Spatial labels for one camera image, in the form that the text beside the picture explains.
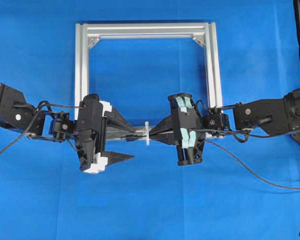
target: aluminum frame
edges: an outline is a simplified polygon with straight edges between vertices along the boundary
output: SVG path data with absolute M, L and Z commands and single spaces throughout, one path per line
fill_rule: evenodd
M 101 39 L 179 39 L 192 38 L 204 48 L 208 104 L 222 107 L 219 54 L 216 23 L 121 23 L 75 25 L 75 90 L 78 106 L 89 94 L 89 50 Z M 75 110 L 78 119 L 79 110 Z

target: blue surface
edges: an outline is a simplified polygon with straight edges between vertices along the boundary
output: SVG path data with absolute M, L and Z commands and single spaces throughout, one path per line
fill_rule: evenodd
M 300 87 L 288 0 L 0 0 L 0 82 L 34 105 L 73 104 L 75 23 L 87 21 L 215 21 L 226 105 Z M 203 54 L 190 40 L 101 41 L 90 58 L 91 92 L 134 124 L 168 115 L 171 93 L 206 97 Z M 0 148 L 16 136 L 0 129 Z M 218 143 L 261 176 L 300 186 L 289 136 Z M 211 145 L 189 167 L 159 142 L 107 149 L 135 158 L 86 175 L 67 144 L 22 139 L 0 156 L 0 240 L 298 239 L 300 192 L 259 182 Z

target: cable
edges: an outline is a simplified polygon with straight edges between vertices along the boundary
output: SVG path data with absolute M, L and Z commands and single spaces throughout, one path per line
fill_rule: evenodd
M 237 162 L 243 166 L 246 170 L 248 170 L 253 176 L 255 176 L 257 179 L 259 179 L 260 181 L 272 185 L 274 187 L 277 188 L 281 188 L 281 189 L 289 189 L 289 190 L 300 190 L 300 187 L 293 187 L 293 186 L 285 186 L 285 185 L 280 185 L 280 184 L 276 184 L 273 183 L 271 181 L 268 181 L 264 178 L 262 178 L 261 176 L 259 176 L 258 174 L 256 174 L 253 170 L 251 170 L 251 168 L 249 168 L 245 163 L 243 163 L 236 155 L 234 155 L 232 152 L 230 152 L 229 150 L 225 149 L 223 146 L 213 142 L 213 141 L 209 141 L 209 140 L 205 140 L 205 142 L 212 144 L 220 149 L 222 149 L 224 152 L 226 152 L 228 155 L 230 155 L 232 158 L 234 158 L 235 160 L 237 160 Z
M 64 109 L 83 109 L 82 106 L 65 106 L 65 105 L 50 104 L 50 103 L 47 103 L 46 105 L 51 107 L 56 107 L 56 108 L 64 108 Z
M 69 139 L 66 139 L 66 141 L 71 145 L 72 149 L 78 152 L 78 149 L 70 142 Z
M 28 103 L 26 103 L 26 104 L 14 104 L 13 106 L 15 108 L 28 108 L 28 109 L 31 109 L 32 111 L 36 110 L 36 108 L 33 105 L 28 104 Z
M 196 101 L 195 107 L 196 107 L 197 109 L 198 109 L 198 103 L 201 103 L 202 106 L 203 106 L 203 108 L 204 108 L 207 112 L 209 112 L 209 110 L 208 110 L 208 108 L 207 108 L 207 105 L 205 104 L 205 102 L 204 102 L 203 100 L 198 100 L 198 101 Z
M 48 104 L 50 104 L 50 103 L 47 100 L 43 100 L 43 101 L 39 102 L 37 109 L 41 108 L 41 106 L 43 104 L 45 104 L 47 106 L 48 110 L 52 112 L 52 108 L 50 106 L 48 106 Z
M 260 138 L 260 139 L 267 139 L 267 138 L 273 138 L 273 137 L 278 137 L 278 136 L 282 136 L 282 135 L 286 135 L 286 134 L 293 134 L 295 132 L 299 132 L 300 128 L 293 130 L 293 131 L 286 131 L 286 132 L 282 132 L 279 134 L 275 134 L 275 135 L 267 135 L 267 136 L 261 136 L 261 135 L 254 135 L 254 134 L 249 134 L 249 133 L 245 133 L 242 131 L 230 131 L 230 130 L 215 130 L 215 129 L 192 129 L 195 132 L 218 132 L 218 133 L 229 133 L 229 134 L 235 134 L 235 135 L 244 135 L 244 136 L 248 136 L 248 137 L 253 137 L 253 138 Z

